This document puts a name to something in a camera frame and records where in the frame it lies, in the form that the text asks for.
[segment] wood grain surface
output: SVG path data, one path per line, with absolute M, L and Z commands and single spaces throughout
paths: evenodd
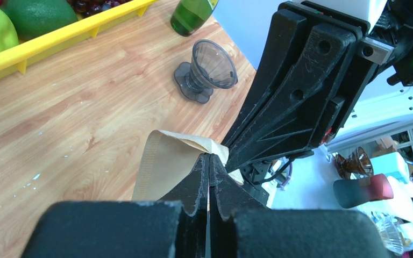
M 221 141 L 255 71 L 211 18 L 193 36 L 169 24 L 177 0 L 0 80 L 0 257 L 19 256 L 61 200 L 130 200 L 147 136 L 161 129 Z M 220 44 L 239 76 L 199 105 L 174 69 L 198 39 Z

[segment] black cable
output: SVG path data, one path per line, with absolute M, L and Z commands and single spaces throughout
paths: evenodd
M 292 163 L 292 161 L 294 161 L 294 159 L 289 158 L 289 161 L 287 161 L 280 169 L 278 169 L 273 176 L 271 176 L 270 178 L 267 178 L 267 179 L 257 181 L 257 182 L 252 182 L 252 184 L 253 185 L 259 185 L 259 184 L 263 184 L 263 183 L 266 183 L 266 182 L 270 182 L 271 180 L 277 178 Z

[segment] green glass bottle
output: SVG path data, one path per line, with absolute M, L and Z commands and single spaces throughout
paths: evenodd
M 219 0 L 181 0 L 170 19 L 173 29 L 182 36 L 192 35 L 210 18 Z

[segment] yellow plastic basket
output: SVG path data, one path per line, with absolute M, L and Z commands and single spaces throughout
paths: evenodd
M 64 50 L 101 31 L 116 26 L 136 15 L 141 17 L 148 6 L 158 0 L 133 0 L 87 19 L 47 33 L 0 52 L 0 79 L 16 71 L 26 73 L 26 67 Z

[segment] brown paper filter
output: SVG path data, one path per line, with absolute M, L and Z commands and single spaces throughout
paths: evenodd
M 185 178 L 198 156 L 214 153 L 223 164 L 229 158 L 229 149 L 213 140 L 168 131 L 153 131 L 145 143 L 132 200 L 157 200 Z M 243 185 L 240 172 L 229 175 Z

